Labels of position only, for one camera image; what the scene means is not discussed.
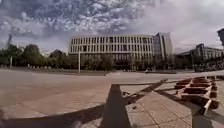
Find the pole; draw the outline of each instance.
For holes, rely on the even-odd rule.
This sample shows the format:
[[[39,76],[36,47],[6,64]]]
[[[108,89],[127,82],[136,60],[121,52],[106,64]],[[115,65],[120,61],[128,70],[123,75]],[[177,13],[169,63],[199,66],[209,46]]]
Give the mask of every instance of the pole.
[[[79,50],[79,73],[80,73],[80,50]]]
[[[12,68],[12,57],[10,57],[10,68]]]

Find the paved plaza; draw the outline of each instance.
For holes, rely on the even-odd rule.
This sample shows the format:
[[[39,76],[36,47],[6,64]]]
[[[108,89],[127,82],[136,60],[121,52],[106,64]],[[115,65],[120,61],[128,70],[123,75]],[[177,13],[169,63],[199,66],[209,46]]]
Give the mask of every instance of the paved plaza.
[[[223,75],[208,73],[109,73],[107,76],[54,75],[0,70],[0,127],[97,128],[102,121],[111,84],[122,92],[136,93],[162,79],[168,81],[126,105],[133,128],[224,127],[224,82],[217,81],[220,106],[195,116],[197,105],[175,96],[173,86],[185,78]]]

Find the building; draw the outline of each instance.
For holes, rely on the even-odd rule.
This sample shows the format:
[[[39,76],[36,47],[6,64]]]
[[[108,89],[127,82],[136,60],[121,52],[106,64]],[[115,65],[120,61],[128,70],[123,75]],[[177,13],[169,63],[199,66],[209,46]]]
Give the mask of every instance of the building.
[[[83,57],[112,56],[117,69],[137,69],[135,62],[151,64],[166,60],[172,55],[172,43],[169,33],[152,35],[111,35],[75,37],[69,44],[69,54]]]
[[[199,44],[195,47],[195,49],[192,49],[188,52],[181,53],[180,55],[197,56],[197,57],[200,57],[203,61],[206,61],[209,59],[223,56],[224,50],[217,49],[217,48],[205,47],[204,44]]]
[[[224,28],[218,31],[220,40],[222,41],[222,46],[224,47]]]

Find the lamp post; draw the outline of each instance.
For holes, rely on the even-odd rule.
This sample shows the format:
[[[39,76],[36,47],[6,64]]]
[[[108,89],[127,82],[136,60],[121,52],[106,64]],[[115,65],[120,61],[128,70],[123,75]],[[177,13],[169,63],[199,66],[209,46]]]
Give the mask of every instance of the lamp post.
[[[79,68],[79,73],[80,73],[80,47],[79,47],[79,54],[78,54],[78,68]]]

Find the cloud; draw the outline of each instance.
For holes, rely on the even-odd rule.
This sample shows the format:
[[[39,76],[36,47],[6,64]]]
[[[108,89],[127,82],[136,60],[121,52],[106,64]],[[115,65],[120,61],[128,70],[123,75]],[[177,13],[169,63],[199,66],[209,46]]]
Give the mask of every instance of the cloud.
[[[77,35],[157,32],[171,32],[175,52],[220,48],[216,31],[224,26],[222,0],[3,0],[0,7],[0,38],[13,31],[18,41],[65,51]]]
[[[216,31],[224,27],[223,7],[222,0],[166,0],[146,8],[132,29],[138,33],[171,32],[176,52],[199,43],[221,48]]]

